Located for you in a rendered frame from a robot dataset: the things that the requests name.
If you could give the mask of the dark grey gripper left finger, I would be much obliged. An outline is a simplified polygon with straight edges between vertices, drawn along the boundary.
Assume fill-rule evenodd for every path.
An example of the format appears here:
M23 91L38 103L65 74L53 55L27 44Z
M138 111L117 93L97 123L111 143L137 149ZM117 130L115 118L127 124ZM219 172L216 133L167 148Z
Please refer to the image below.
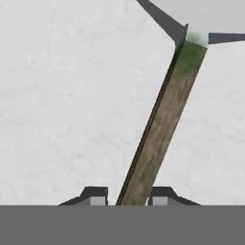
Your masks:
M107 206L108 187L85 187L79 196L61 203L61 206Z

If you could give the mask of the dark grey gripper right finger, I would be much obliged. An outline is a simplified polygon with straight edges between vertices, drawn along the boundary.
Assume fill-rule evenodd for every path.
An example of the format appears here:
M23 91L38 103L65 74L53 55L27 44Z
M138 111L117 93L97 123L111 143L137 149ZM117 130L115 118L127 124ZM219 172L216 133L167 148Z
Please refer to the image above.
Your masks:
M149 206L198 206L198 203L176 194L172 187L153 187L148 198Z

